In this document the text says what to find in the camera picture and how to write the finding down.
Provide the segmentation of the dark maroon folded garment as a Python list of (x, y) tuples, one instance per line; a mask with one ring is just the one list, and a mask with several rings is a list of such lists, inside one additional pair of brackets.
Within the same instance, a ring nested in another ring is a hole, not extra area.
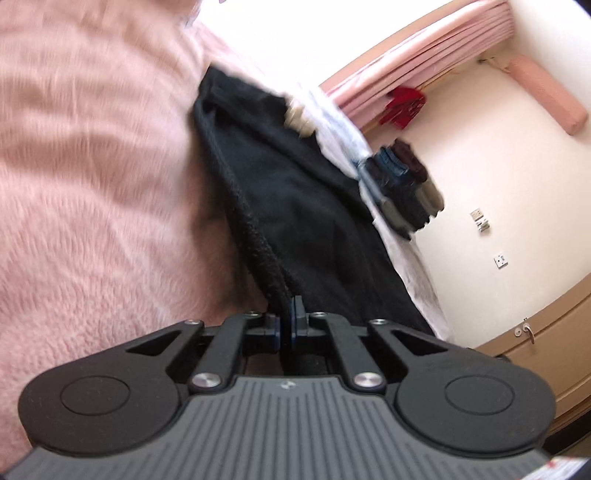
[(409, 143), (397, 138), (392, 146), (396, 155), (410, 170), (417, 182), (424, 183), (429, 179), (427, 168), (416, 156)]

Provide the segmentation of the folded blue jeans stack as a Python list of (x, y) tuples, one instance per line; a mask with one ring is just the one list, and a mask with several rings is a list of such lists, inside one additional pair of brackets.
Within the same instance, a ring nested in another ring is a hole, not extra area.
[(394, 155), (392, 145), (381, 147), (372, 157), (360, 161), (356, 168), (362, 184), (362, 178), (369, 177), (394, 202), (412, 225), (412, 233), (423, 229), (430, 222), (433, 216), (425, 211), (416, 196), (416, 189), (421, 183), (415, 180), (409, 168)]

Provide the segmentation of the beige folded garment on top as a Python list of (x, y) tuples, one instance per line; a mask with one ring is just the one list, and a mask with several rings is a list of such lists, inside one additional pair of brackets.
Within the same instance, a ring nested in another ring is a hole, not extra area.
[(430, 216), (436, 217), (445, 209), (443, 195), (430, 178), (417, 187), (416, 196)]

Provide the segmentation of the right pink curtain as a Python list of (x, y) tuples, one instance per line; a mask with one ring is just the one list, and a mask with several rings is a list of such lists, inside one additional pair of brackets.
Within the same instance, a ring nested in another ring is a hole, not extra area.
[(452, 1), (394, 33), (322, 83), (362, 130), (380, 125), (388, 93), (420, 90), (514, 34), (507, 1)]

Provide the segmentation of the black sweater with white collar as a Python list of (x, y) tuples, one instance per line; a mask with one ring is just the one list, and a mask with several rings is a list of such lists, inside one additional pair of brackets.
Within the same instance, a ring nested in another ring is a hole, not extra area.
[(433, 330), (394, 269), (355, 180), (314, 136), (283, 125), (283, 98), (209, 67), (192, 117), (239, 256), (271, 310), (355, 326), (377, 318)]

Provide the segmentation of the white wall socket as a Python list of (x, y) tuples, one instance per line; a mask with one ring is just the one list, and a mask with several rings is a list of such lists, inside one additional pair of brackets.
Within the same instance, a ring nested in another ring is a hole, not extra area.
[(502, 269), (508, 265), (507, 257), (503, 253), (495, 255), (494, 262), (498, 269)]

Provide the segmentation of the wall switch with plug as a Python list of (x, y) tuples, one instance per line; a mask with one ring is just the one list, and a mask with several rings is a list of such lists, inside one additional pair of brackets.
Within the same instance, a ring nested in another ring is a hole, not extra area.
[(475, 209), (471, 212), (471, 217), (479, 233), (484, 233), (490, 228), (489, 220), (481, 209)]

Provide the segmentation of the grey folded garment lower stack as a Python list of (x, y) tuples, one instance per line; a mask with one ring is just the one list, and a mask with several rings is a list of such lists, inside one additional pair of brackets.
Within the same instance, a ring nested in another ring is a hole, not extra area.
[(412, 225), (404, 218), (394, 202), (385, 196), (377, 187), (377, 184), (369, 177), (362, 178), (363, 185), (368, 189), (370, 197), (380, 211), (384, 221), (401, 238), (411, 240)]

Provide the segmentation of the pink bolster roll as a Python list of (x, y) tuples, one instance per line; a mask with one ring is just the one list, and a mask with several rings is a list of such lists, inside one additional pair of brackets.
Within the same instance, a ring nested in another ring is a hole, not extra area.
[(571, 136), (587, 123), (586, 108), (549, 72), (524, 55), (512, 58), (507, 73)]

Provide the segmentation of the pink and blue duvet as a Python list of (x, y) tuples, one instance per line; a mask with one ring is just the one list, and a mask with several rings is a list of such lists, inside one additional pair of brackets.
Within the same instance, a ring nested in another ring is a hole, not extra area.
[(252, 71), (195, 1), (1, 5), (1, 465), (38, 374), (184, 319), (263, 309), (189, 113)]

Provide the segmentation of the red hanging garment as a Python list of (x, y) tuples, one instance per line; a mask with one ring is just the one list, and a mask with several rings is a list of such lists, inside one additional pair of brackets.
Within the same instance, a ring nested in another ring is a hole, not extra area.
[(398, 130), (405, 130), (427, 103), (427, 97), (420, 90), (399, 86), (388, 93), (389, 102), (378, 122), (391, 124)]

